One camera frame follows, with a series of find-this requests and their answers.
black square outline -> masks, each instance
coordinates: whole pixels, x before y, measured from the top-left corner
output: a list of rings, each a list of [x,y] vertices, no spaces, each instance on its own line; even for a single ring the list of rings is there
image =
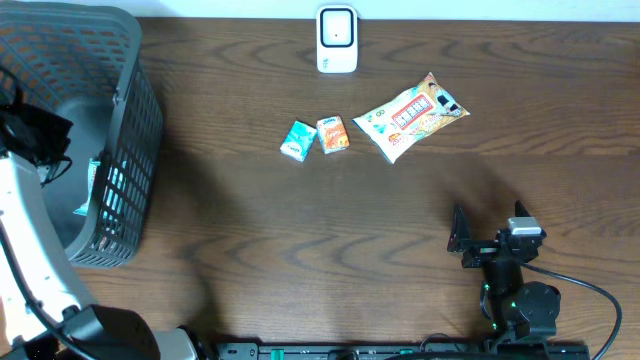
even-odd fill
[[[349,14],[351,15],[351,42],[348,43],[347,45],[327,45],[324,43],[324,36],[322,36],[323,31],[322,29],[324,28],[324,13],[325,11],[348,11]],[[328,8],[328,9],[324,9],[320,12],[320,34],[318,34],[318,36],[320,36],[320,43],[322,44],[322,46],[326,47],[326,48],[335,48],[335,47],[350,47],[351,45],[353,45],[353,42],[355,40],[355,31],[354,31],[354,19],[353,19],[353,11],[351,11],[351,9],[347,9],[347,8]]]

blue small box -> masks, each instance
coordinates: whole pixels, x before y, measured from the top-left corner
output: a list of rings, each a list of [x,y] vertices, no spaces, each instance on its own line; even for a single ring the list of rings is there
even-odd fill
[[[311,126],[296,121],[280,146],[280,152],[302,162],[307,157],[318,131]]]

orange small box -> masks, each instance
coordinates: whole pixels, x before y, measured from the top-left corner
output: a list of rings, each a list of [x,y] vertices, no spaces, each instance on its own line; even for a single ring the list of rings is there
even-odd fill
[[[344,150],[349,147],[349,137],[340,116],[318,120],[316,125],[318,139],[325,154]]]

chip bag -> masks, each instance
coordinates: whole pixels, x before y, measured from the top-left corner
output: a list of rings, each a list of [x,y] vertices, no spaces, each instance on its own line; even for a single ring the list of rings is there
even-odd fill
[[[416,87],[353,119],[392,164],[416,141],[471,115],[429,73]]]

silver metal part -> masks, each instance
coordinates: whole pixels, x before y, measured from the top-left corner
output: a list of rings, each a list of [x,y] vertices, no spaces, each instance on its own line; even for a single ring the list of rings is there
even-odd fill
[[[511,235],[540,235],[542,228],[533,216],[509,218]]]

